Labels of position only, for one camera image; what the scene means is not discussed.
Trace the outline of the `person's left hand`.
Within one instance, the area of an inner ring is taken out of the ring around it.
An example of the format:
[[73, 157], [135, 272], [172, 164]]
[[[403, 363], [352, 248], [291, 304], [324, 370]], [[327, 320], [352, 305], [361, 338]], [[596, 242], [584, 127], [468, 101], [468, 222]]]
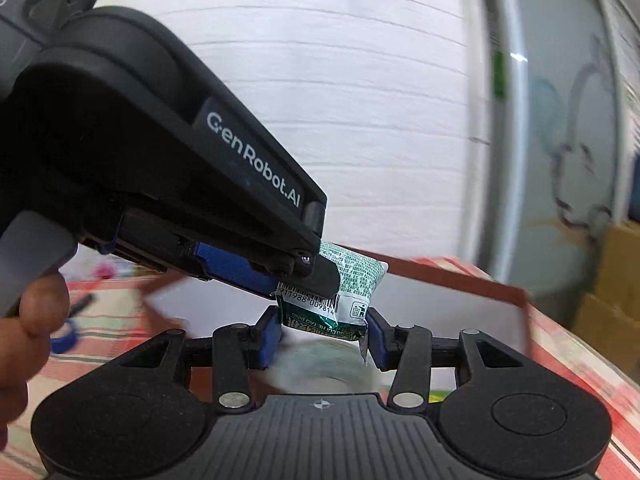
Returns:
[[8, 426], [27, 408], [27, 383], [50, 356], [50, 338], [65, 323], [70, 310], [66, 281], [58, 272], [38, 278], [22, 293], [18, 315], [1, 319], [0, 387], [1, 449]]

